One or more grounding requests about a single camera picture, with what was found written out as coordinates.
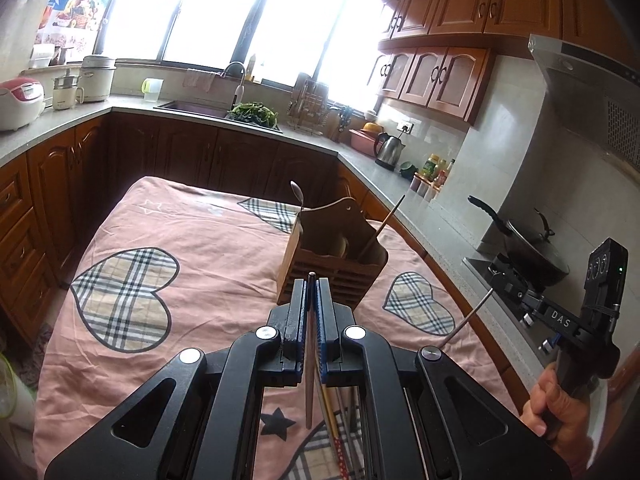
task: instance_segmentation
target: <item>poster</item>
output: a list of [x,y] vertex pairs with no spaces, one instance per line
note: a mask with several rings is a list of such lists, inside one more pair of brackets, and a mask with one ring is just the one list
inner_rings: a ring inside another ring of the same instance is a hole
[[36,44],[66,48],[66,60],[82,61],[94,51],[100,23],[111,0],[49,0],[36,35]]

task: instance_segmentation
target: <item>wooden utensil holder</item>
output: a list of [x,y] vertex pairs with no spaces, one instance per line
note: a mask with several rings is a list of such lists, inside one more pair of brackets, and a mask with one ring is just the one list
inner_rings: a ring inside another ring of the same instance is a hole
[[[336,303],[355,309],[389,258],[386,249],[375,240],[356,261],[375,234],[353,198],[302,211],[278,272],[278,304],[290,301],[294,280],[315,272],[319,278],[329,279]],[[340,257],[345,245],[346,254]]]

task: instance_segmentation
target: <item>range hood vent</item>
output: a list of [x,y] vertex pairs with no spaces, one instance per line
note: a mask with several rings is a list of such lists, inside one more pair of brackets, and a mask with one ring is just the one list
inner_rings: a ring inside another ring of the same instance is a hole
[[565,41],[531,35],[562,126],[613,152],[640,172],[640,73]]

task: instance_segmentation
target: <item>hand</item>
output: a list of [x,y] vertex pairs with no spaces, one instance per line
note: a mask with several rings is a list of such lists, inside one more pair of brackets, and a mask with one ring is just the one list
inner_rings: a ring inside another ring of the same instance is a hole
[[570,397],[560,388],[555,363],[546,367],[538,378],[520,417],[537,436],[543,436],[546,432],[546,424],[540,416],[547,408],[562,423],[552,447],[568,463],[576,477],[585,471],[593,447],[593,442],[587,436],[589,404]]

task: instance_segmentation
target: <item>black star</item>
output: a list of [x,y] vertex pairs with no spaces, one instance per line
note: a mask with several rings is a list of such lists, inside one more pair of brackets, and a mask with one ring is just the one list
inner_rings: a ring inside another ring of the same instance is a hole
[[264,428],[260,432],[261,435],[277,435],[284,441],[287,440],[287,428],[296,423],[295,420],[285,417],[280,408],[276,408],[273,415],[261,413],[260,419],[264,422]]

